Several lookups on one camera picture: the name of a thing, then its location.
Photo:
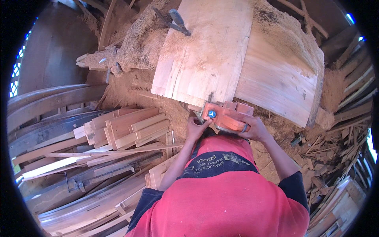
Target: shirt sleeve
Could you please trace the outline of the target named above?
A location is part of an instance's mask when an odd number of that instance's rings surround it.
[[[128,231],[126,233],[136,227],[142,215],[145,214],[145,212],[149,210],[156,201],[162,198],[163,193],[163,191],[155,190],[152,188],[146,188],[142,190],[141,198],[138,201],[132,219],[130,220]]]
[[[288,198],[291,198],[303,205],[309,212],[307,195],[305,194],[303,176],[300,171],[290,177],[283,179],[279,185]]]

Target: blue knob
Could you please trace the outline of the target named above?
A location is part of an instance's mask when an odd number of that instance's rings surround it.
[[[210,110],[210,111],[208,111],[208,117],[210,117],[210,118],[214,118],[214,117],[216,117],[216,111],[214,111],[214,110]]]

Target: person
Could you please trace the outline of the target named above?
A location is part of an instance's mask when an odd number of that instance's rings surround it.
[[[186,141],[158,190],[143,190],[126,236],[304,236],[309,208],[302,174],[258,117],[238,135],[203,125],[192,112]],[[255,165],[248,139],[261,142],[280,178]]]

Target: orange power tool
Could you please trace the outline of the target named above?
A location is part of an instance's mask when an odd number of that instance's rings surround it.
[[[215,127],[220,131],[242,133],[249,131],[250,126],[241,120],[246,117],[251,118],[253,111],[254,108],[246,103],[225,101],[213,104],[205,102],[201,117],[205,120],[213,119]]]

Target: tool handle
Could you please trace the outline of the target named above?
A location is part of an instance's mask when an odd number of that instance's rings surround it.
[[[180,26],[180,27],[183,27],[184,26],[184,21],[183,21],[183,18],[180,16],[180,14],[178,13],[177,10],[175,9],[171,9],[169,11],[170,13],[170,16],[172,17],[172,19],[174,20],[174,22]]]

